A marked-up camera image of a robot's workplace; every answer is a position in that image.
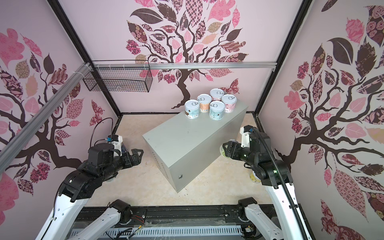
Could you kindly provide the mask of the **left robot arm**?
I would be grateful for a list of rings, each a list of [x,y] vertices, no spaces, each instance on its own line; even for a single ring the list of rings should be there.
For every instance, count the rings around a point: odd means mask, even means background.
[[[40,230],[38,240],[64,240],[80,211],[103,182],[111,180],[120,170],[142,162],[143,150],[121,151],[112,143],[101,143],[88,150],[88,160],[67,175],[55,196],[54,207]],[[117,224],[128,224],[133,216],[131,206],[122,200],[112,202],[75,240],[96,240]]]

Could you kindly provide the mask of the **green labelled can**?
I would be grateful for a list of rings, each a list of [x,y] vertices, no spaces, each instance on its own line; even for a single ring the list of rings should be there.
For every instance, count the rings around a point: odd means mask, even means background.
[[[227,151],[226,151],[226,148],[225,148],[223,145],[221,145],[221,146],[220,146],[220,153],[221,153],[221,155],[222,155],[224,158],[228,158],[226,152],[227,152]]]

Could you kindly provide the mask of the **small light blue can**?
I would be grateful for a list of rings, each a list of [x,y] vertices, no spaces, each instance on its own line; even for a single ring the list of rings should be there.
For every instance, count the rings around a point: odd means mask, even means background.
[[[197,119],[200,114],[200,103],[197,100],[188,100],[185,103],[185,115],[189,119]]]

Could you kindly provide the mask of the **grey teal can front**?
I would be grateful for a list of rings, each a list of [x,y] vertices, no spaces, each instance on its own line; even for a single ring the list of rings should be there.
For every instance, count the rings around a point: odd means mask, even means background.
[[[210,118],[215,121],[221,120],[224,116],[225,107],[225,104],[221,101],[212,101],[209,110]]]

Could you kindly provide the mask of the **yellow labelled can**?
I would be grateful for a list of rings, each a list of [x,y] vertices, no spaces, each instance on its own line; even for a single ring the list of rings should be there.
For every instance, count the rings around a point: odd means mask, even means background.
[[[250,173],[250,179],[253,183],[261,183],[261,180],[256,176],[256,174],[254,172],[251,172]]]

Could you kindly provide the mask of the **pink white labelled can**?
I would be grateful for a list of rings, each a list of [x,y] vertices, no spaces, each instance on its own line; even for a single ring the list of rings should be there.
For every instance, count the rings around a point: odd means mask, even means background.
[[[223,95],[221,101],[225,104],[226,113],[232,113],[235,110],[237,98],[234,95]]]

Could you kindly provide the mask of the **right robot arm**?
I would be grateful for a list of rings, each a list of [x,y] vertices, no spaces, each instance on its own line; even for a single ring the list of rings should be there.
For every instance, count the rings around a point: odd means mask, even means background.
[[[260,231],[266,240],[310,240],[309,227],[296,199],[291,172],[283,161],[277,160],[268,137],[249,135],[242,142],[229,141],[221,153],[250,167],[268,192],[279,222],[275,224],[261,206],[244,199],[239,202],[243,216]]]

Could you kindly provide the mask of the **orange labelled can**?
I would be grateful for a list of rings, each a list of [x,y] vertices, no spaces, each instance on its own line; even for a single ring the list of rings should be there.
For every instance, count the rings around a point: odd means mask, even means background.
[[[210,103],[212,102],[212,97],[208,94],[201,94],[197,98],[200,104],[200,112],[208,113],[210,109]]]

